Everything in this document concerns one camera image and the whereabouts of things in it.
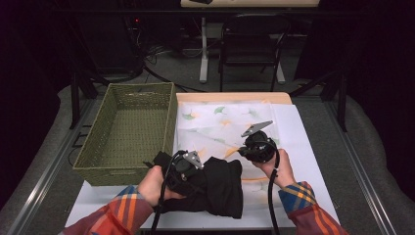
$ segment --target chair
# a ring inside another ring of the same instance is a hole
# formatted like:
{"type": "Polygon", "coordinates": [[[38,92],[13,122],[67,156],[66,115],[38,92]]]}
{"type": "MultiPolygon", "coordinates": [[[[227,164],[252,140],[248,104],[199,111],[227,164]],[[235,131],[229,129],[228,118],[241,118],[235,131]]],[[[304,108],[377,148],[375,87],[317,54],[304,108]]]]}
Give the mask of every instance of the chair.
{"type": "Polygon", "coordinates": [[[290,22],[275,14],[242,14],[228,19],[221,32],[219,58],[220,91],[223,89],[223,68],[273,67],[272,92],[281,58],[281,45],[290,30],[290,22]]]}

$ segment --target black cloth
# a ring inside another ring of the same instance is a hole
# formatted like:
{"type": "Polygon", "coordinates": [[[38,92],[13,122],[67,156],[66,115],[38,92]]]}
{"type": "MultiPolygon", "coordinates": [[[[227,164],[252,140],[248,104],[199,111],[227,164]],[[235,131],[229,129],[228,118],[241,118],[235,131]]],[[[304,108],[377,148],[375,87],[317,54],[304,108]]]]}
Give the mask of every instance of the black cloth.
{"type": "MultiPolygon", "coordinates": [[[[165,172],[170,156],[155,158],[165,172]]],[[[204,169],[190,176],[188,183],[202,189],[185,199],[170,199],[163,203],[161,212],[203,212],[214,215],[241,218],[244,197],[241,184],[242,165],[239,161],[230,163],[214,157],[204,163],[204,169]]]]}

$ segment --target plaid sleeve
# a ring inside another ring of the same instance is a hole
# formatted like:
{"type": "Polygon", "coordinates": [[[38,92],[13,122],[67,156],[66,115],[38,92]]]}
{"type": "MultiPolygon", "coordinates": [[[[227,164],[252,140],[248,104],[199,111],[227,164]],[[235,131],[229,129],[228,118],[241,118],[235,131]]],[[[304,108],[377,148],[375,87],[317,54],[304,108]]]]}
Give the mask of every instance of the plaid sleeve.
{"type": "Polygon", "coordinates": [[[278,194],[286,213],[316,204],[314,192],[307,182],[294,183],[282,188],[278,194]]]}
{"type": "Polygon", "coordinates": [[[288,218],[297,227],[297,234],[348,234],[338,222],[318,206],[314,192],[307,182],[289,185],[278,193],[288,218]]]}
{"type": "Polygon", "coordinates": [[[107,205],[65,228],[63,234],[134,234],[152,213],[136,188],[128,186],[107,205]]]}

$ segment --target metal stand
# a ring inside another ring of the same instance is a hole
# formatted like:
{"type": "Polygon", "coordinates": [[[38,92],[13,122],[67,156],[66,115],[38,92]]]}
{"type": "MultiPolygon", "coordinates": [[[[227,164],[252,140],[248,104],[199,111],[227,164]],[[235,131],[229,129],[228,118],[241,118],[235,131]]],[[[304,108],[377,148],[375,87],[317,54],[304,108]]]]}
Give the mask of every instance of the metal stand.
{"type": "Polygon", "coordinates": [[[206,18],[202,18],[202,63],[200,82],[208,81],[208,43],[207,43],[207,22],[206,18]]]}

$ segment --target black curtain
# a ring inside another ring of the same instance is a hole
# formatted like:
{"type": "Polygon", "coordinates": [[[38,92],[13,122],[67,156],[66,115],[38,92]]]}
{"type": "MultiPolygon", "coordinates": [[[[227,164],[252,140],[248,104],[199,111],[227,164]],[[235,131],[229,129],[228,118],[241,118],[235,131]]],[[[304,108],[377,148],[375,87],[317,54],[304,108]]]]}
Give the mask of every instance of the black curtain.
{"type": "MultiPolygon", "coordinates": [[[[414,2],[321,0],[319,7],[336,11],[382,11],[367,28],[368,42],[350,63],[347,94],[372,120],[385,146],[389,171],[400,189],[415,201],[412,186],[415,178],[414,2]]],[[[360,24],[361,20],[313,21],[295,78],[313,79],[338,68],[360,24]]]]}
{"type": "Polygon", "coordinates": [[[37,6],[32,1],[2,1],[0,6],[0,208],[54,122],[57,93],[69,85],[67,66],[37,6]]]}

